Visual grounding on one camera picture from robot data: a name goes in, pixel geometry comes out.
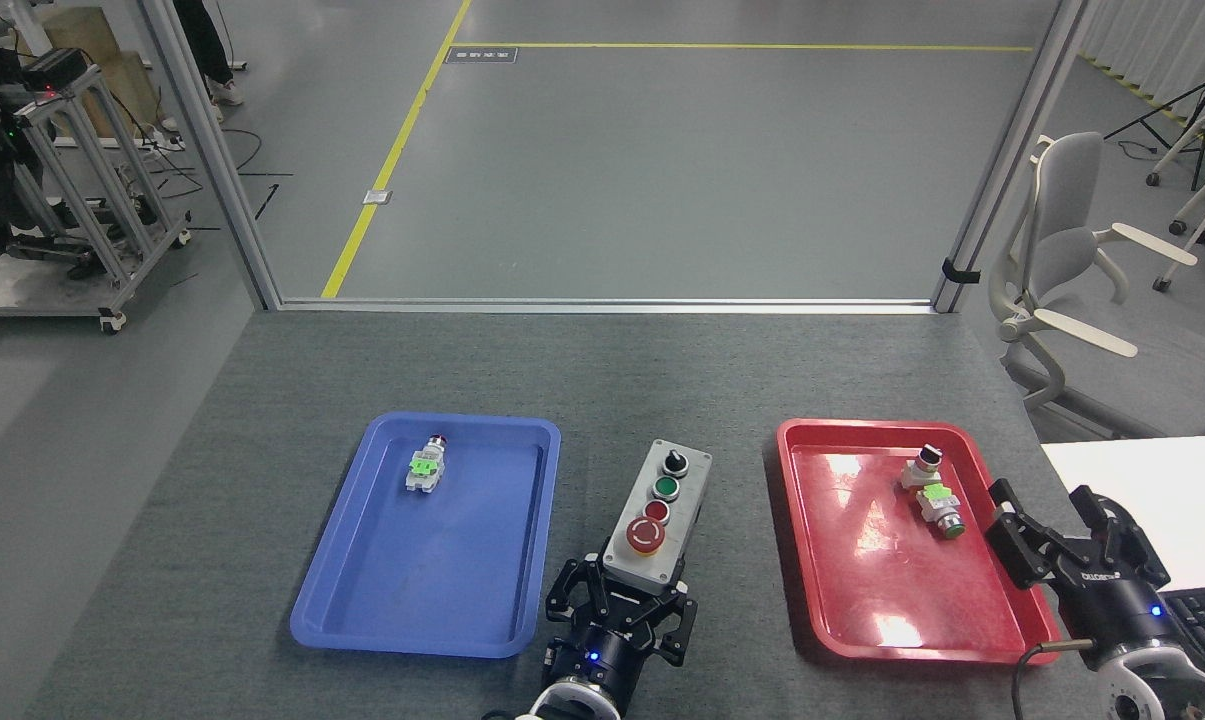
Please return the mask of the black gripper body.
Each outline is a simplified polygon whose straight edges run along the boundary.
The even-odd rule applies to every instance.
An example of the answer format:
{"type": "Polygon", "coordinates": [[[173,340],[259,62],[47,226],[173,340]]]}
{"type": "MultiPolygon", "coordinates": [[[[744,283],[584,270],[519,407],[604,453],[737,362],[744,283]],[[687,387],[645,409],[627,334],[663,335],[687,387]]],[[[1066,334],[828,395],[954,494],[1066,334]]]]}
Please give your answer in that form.
{"type": "Polygon", "coordinates": [[[637,620],[639,609],[640,603],[629,598],[611,598],[605,616],[590,601],[569,615],[557,612],[549,620],[569,622],[570,628],[565,637],[549,642],[543,684],[549,687],[570,680],[594,685],[625,714],[654,638],[652,625],[637,620]]]}
{"type": "Polygon", "coordinates": [[[1156,551],[1138,553],[1134,561],[1103,561],[1100,551],[1084,551],[1083,562],[1068,553],[1054,559],[1058,610],[1070,637],[1092,641],[1084,659],[1111,659],[1156,644],[1174,644],[1178,628],[1158,594],[1170,580],[1156,551]]]}

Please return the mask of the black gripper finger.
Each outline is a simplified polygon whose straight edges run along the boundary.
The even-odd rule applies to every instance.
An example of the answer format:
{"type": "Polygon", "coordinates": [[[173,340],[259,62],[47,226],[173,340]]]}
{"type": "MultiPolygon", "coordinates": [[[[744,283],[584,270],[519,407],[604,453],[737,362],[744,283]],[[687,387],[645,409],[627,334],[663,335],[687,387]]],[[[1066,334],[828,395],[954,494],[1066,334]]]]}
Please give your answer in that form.
{"type": "Polygon", "coordinates": [[[637,604],[637,653],[660,656],[669,665],[684,665],[699,604],[684,582],[675,582],[637,604]]]}
{"type": "Polygon", "coordinates": [[[546,618],[552,622],[605,625],[612,615],[609,597],[605,566],[596,555],[571,559],[549,588],[546,618]]]}
{"type": "Polygon", "coordinates": [[[1025,591],[1038,583],[1047,583],[1056,591],[1072,588],[1072,579],[1062,569],[1062,557],[1072,556],[1069,541],[1028,515],[1009,480],[992,483],[989,495],[998,511],[986,530],[986,541],[1010,580],[1025,591]]]}
{"type": "Polygon", "coordinates": [[[1170,578],[1150,537],[1122,504],[1091,486],[1077,486],[1069,492],[1074,509],[1091,529],[1091,539],[1099,542],[1099,566],[1104,569],[1129,569],[1127,577],[1138,577],[1151,588],[1164,588],[1170,578]]]}

